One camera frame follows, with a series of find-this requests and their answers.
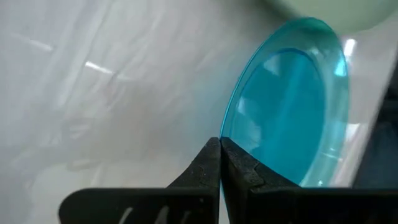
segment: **white backdrop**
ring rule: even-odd
[[[1,0],[1,222],[56,223],[85,187],[168,185],[281,23],[258,0]]]

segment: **transparent blue plate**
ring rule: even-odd
[[[349,78],[340,40],[303,18],[272,34],[246,65],[221,136],[304,187],[327,186],[340,159]]]

